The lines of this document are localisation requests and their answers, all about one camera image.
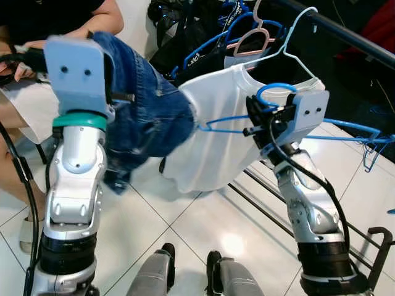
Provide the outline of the white t-shirt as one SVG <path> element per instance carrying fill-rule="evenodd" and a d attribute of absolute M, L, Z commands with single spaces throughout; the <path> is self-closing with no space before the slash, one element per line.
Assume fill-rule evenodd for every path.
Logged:
<path fill-rule="evenodd" d="M 192 103 L 200 126 L 165 159 L 162 175 L 173 181 L 178 192 L 221 189 L 260 160 L 254 139 L 241 131 L 253 126 L 246 118 L 246 98 L 256 96 L 263 86 L 246 67 L 234 65 L 178 88 Z"/>

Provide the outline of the grey robot leg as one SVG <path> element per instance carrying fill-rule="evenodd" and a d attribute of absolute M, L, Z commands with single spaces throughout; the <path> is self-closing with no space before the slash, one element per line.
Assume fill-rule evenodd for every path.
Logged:
<path fill-rule="evenodd" d="M 213 250 L 207 256 L 207 296 L 265 296 L 249 270 Z"/>
<path fill-rule="evenodd" d="M 167 296 L 175 282 L 175 246 L 165 243 L 148 256 L 126 296 Z"/>

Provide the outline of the person in black shirt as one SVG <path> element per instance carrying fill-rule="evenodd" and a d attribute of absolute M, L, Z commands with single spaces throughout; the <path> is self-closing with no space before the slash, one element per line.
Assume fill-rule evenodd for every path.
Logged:
<path fill-rule="evenodd" d="M 65 36 L 91 18 L 103 0 L 0 0 L 0 56 L 17 46 L 43 48 L 49 36 Z M 59 101 L 50 84 L 22 63 L 0 62 L 0 124 L 12 142 L 40 144 L 51 137 Z"/>

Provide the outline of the blue denim shorts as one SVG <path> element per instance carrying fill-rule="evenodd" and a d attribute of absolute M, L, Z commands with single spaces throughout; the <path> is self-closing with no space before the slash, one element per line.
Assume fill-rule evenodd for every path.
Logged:
<path fill-rule="evenodd" d="M 164 157 L 194 131 L 189 100 L 141 54 L 110 32 L 91 37 L 111 58 L 115 119 L 107 125 L 104 183 L 123 194 L 133 170 L 149 157 Z"/>

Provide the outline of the black printed t-shirt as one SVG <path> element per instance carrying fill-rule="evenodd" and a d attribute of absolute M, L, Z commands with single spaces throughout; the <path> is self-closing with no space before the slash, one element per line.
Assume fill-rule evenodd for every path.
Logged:
<path fill-rule="evenodd" d="M 176 59 L 222 32 L 237 12 L 235 0 L 150 0 L 147 17 L 156 29 L 157 50 L 149 62 L 169 78 Z"/>

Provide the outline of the red cloth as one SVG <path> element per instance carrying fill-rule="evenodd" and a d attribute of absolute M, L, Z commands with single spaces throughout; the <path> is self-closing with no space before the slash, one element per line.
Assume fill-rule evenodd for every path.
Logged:
<path fill-rule="evenodd" d="M 394 53 L 395 0 L 387 0 L 364 26 L 361 36 Z"/>

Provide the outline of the pink plastic hanger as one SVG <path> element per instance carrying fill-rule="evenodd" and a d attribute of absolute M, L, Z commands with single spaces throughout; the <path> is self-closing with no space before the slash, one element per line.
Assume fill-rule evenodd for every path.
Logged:
<path fill-rule="evenodd" d="M 266 26 L 267 20 L 259 16 L 260 5 L 264 0 L 255 0 L 254 7 L 251 11 L 253 19 L 253 28 L 245 32 L 236 41 L 229 42 L 228 50 L 232 50 L 232 57 L 260 57 L 268 48 L 269 42 L 273 37 Z"/>

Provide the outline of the black metal clothes rack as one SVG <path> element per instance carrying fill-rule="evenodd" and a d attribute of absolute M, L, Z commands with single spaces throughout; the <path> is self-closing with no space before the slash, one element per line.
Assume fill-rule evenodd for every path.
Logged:
<path fill-rule="evenodd" d="M 316 7 L 308 7 L 297 0 L 256 0 L 252 12 L 256 18 L 259 16 L 257 12 L 262 2 L 273 2 L 293 11 L 299 11 L 299 14 L 278 51 L 265 57 L 257 57 L 256 60 L 240 64 L 239 67 L 248 68 L 247 64 L 256 65 L 271 57 L 286 56 L 298 62 L 305 73 L 312 75 L 299 56 L 287 50 L 289 40 L 293 37 L 299 21 L 310 20 L 313 25 L 328 30 L 335 39 L 373 57 L 392 70 L 395 68 L 393 52 L 333 22 L 320 14 Z M 275 88 L 288 90 L 288 93 L 295 95 L 294 99 L 284 102 L 281 106 L 265 101 L 264 91 Z M 273 171 L 279 187 L 274 189 L 269 183 L 252 175 L 248 169 L 244 169 L 243 173 L 286 205 L 288 225 L 266 212 L 255 199 L 240 191 L 235 184 L 228 183 L 227 186 L 296 241 L 297 257 L 302 265 L 300 284 L 307 296 L 375 296 L 375 287 L 379 276 L 383 273 L 387 254 L 394 245 L 393 233 L 384 226 L 374 226 L 368 228 L 367 234 L 364 234 L 352 223 L 348 223 L 335 189 L 325 176 L 319 176 L 320 170 L 314 166 L 307 150 L 300 149 L 299 142 L 304 138 L 314 138 L 387 144 L 394 142 L 394 136 L 380 139 L 377 138 L 379 130 L 375 128 L 324 118 L 322 112 L 325 112 L 327 103 L 326 93 L 299 92 L 293 88 L 293 85 L 287 83 L 266 84 L 259 89 L 257 95 L 246 99 L 246 107 L 251 113 L 248 117 L 241 118 L 252 118 L 255 126 L 243 130 L 243 135 L 253 136 L 260 149 L 260 155 L 273 161 Z M 322 122 L 367 130 L 372 133 L 372 138 L 311 136 L 312 130 Z M 350 229 L 378 249 L 373 265 L 366 261 L 364 254 L 352 247 L 349 238 Z M 369 276 L 359 271 L 352 257 L 370 269 Z"/>

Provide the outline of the grey left robot leg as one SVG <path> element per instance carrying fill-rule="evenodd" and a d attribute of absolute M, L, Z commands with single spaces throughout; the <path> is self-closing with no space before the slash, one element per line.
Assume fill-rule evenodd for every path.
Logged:
<path fill-rule="evenodd" d="M 165 243 L 148 256 L 126 296 L 167 296 L 175 282 L 175 246 Z"/>

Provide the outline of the grey right robot leg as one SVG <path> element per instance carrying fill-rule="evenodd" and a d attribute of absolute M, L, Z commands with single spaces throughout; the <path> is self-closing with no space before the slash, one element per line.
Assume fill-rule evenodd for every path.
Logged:
<path fill-rule="evenodd" d="M 249 270 L 213 250 L 207 256 L 207 296 L 265 296 Z"/>

